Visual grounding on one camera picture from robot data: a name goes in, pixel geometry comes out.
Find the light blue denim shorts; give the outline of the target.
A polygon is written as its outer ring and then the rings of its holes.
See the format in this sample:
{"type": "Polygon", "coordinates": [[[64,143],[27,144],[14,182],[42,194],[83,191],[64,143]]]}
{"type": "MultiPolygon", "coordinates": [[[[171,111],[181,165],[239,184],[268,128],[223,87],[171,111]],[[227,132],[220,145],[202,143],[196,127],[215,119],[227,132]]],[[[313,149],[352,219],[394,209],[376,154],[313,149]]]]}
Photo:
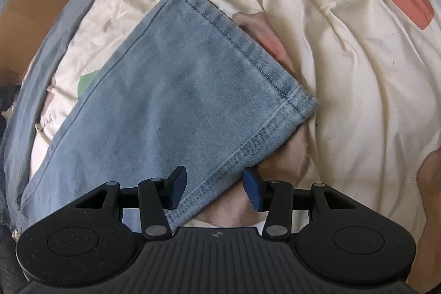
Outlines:
{"type": "Polygon", "coordinates": [[[95,0],[69,0],[43,40],[1,142],[1,223],[23,232],[97,186],[188,173],[168,213],[186,223],[263,161],[317,102],[208,0],[161,0],[93,77],[40,168],[35,125],[68,44],[95,0]]]}

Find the person bare foot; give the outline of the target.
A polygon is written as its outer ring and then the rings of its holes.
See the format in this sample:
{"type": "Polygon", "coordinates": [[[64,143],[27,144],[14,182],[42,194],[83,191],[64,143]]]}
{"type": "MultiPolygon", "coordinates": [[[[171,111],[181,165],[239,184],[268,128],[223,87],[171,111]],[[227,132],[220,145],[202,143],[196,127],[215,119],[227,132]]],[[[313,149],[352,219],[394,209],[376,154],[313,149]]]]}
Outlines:
{"type": "Polygon", "coordinates": [[[426,223],[408,283],[419,293],[427,293],[440,284],[440,149],[424,159],[416,179],[426,223]]]}

